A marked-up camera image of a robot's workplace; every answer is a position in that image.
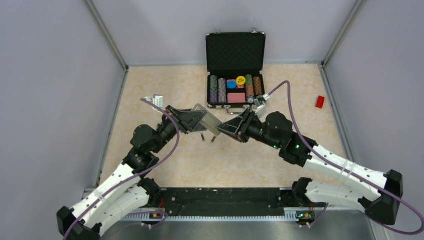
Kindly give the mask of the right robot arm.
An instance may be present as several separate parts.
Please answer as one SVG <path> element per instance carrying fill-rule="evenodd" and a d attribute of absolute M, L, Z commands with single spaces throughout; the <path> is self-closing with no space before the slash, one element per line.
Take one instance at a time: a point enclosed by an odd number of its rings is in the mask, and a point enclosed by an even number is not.
<path fill-rule="evenodd" d="M 253 110 L 245 110 L 217 128 L 238 142 L 254 139 L 273 147 L 285 162 L 342 182 L 342 185 L 334 185 L 300 178 L 292 186 L 293 200 L 297 205 L 341 205 L 358 210 L 380 224 L 395 224 L 400 202 L 389 194 L 403 196 L 403 175 L 398 171 L 372 170 L 342 158 L 315 140 L 299 136 L 293 131 L 293 123 L 278 111 L 270 113 L 265 122 L 261 122 Z"/>

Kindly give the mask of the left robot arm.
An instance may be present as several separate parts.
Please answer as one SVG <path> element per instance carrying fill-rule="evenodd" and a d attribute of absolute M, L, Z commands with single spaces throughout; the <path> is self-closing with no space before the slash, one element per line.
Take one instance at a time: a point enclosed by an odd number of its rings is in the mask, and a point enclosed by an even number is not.
<path fill-rule="evenodd" d="M 156 129 L 142 124 L 130 141 L 131 150 L 116 170 L 92 193 L 56 214 L 58 231 L 65 240 L 99 240 L 113 225 L 132 211 L 160 202 L 160 188 L 146 175 L 161 160 L 156 157 L 181 133 L 204 131 L 208 111 L 200 104 L 190 110 L 167 106 Z"/>

